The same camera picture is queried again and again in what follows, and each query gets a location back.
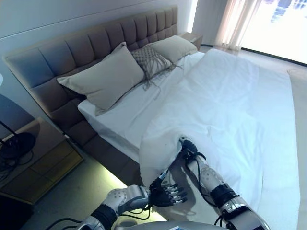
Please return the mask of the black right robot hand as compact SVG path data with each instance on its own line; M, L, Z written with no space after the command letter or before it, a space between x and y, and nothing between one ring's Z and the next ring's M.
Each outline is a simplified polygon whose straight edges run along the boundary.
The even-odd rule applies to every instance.
M206 160L206 157L198 152L196 145L186 137L181 137L179 139L181 144L181 152L183 153L183 159L186 163L190 163L192 160L195 160L197 156L203 157Z

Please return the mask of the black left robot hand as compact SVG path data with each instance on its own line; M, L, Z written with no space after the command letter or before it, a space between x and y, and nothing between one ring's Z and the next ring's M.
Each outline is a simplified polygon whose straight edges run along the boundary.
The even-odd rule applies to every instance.
M162 186L168 170L163 171L149 187L149 207L170 207L187 201L187 192L178 184Z

